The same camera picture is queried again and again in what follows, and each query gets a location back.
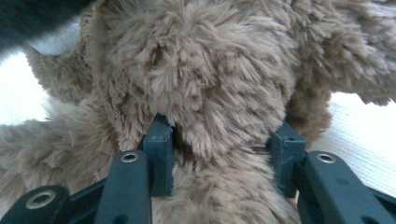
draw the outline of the white surface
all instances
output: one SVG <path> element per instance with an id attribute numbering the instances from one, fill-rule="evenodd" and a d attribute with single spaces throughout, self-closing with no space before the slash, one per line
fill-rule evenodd
<path id="1" fill-rule="evenodd" d="M 44 93 L 23 54 L 0 64 L 0 124 L 46 117 Z M 342 157 L 369 187 L 396 197 L 396 104 L 365 105 L 356 95 L 336 93 L 332 127 L 313 145 Z"/>
<path id="2" fill-rule="evenodd" d="M 0 124 L 18 124 L 46 117 L 48 95 L 38 85 L 24 54 L 0 63 Z"/>

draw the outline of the plush toy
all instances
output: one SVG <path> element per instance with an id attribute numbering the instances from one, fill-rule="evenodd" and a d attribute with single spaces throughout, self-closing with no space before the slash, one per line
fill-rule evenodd
<path id="1" fill-rule="evenodd" d="M 136 148 L 156 114 L 176 129 L 173 196 L 154 223 L 298 223 L 264 144 L 284 120 L 309 143 L 334 91 L 396 99 L 396 7 L 378 0 L 105 0 L 73 53 L 29 49 L 64 104 L 0 129 L 4 209 L 43 185 L 76 192 Z"/>

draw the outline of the plush fur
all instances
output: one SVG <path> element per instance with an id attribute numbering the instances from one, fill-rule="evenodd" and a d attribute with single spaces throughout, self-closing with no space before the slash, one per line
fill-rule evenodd
<path id="1" fill-rule="evenodd" d="M 75 192 L 106 177 L 160 113 L 177 148 L 155 223 L 298 223 L 270 158 L 251 147 L 284 120 L 318 139 L 333 91 L 396 99 L 394 1 L 105 0 L 90 15 L 75 54 L 28 53 L 68 104 L 47 122 L 1 127 L 5 208 L 38 186 Z"/>

